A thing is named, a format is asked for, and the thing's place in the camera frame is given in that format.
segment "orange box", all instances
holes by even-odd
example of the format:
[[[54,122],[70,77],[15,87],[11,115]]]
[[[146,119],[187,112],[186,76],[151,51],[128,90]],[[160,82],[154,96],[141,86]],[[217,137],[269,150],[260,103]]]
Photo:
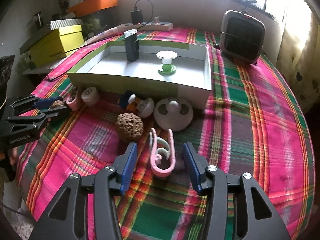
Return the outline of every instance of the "orange box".
[[[68,13],[73,12],[77,18],[90,13],[110,8],[118,5],[118,0],[85,0],[68,9]]]

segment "open shallow box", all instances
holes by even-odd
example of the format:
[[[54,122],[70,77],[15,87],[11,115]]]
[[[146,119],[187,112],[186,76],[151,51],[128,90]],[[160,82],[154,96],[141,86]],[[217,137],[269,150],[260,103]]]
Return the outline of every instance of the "open shallow box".
[[[89,53],[68,71],[74,86],[95,86],[98,90],[125,93],[126,90],[155,101],[179,97],[197,109],[204,109],[211,91],[211,67],[207,47],[174,41],[140,40],[140,58],[128,62],[124,41],[109,41]],[[174,74],[160,74],[156,53],[171,50]]]

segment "table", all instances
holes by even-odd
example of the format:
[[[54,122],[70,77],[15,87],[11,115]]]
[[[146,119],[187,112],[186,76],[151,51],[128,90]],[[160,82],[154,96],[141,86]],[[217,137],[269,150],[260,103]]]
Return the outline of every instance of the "table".
[[[110,40],[122,39],[121,35]],[[177,163],[168,180],[152,176],[147,145],[152,117],[144,119],[138,142],[138,161],[126,195],[116,199],[124,239],[196,239],[202,223],[205,197],[192,190],[182,160],[182,145],[191,141],[198,154],[223,171],[250,172],[267,193],[295,239],[308,222],[314,193],[314,156],[304,116],[290,88],[265,55],[257,65],[232,60],[213,48],[215,37],[196,29],[139,32],[138,39],[202,44],[210,48],[212,94],[204,113],[195,111],[190,126],[174,133]],[[63,73],[88,52],[107,41],[77,50],[43,80],[34,94],[65,96],[72,88]],[[66,120],[50,124],[40,140],[19,148],[17,184],[36,220],[63,181],[73,172],[94,174],[127,144],[115,131],[123,110],[119,95],[102,93],[102,100],[83,107]],[[232,235],[232,196],[228,198],[228,239]],[[89,197],[89,237],[93,239],[92,197]]]

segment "green spool base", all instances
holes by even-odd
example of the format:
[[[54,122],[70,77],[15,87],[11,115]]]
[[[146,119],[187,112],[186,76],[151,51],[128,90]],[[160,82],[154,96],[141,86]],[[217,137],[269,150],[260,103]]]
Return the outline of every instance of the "green spool base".
[[[176,70],[177,70],[177,67],[175,66],[175,65],[172,65],[171,66],[171,69],[170,70],[167,70],[167,71],[165,71],[165,70],[163,70],[162,69],[162,64],[158,67],[158,71],[160,72],[160,73],[162,73],[162,74],[172,74],[172,73],[174,73]]]

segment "yellow box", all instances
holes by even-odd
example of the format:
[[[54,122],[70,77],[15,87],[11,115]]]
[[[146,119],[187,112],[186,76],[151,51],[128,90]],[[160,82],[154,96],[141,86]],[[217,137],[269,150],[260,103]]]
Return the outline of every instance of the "yellow box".
[[[84,43],[81,25],[58,28],[30,48],[31,59],[36,67],[64,58]]]

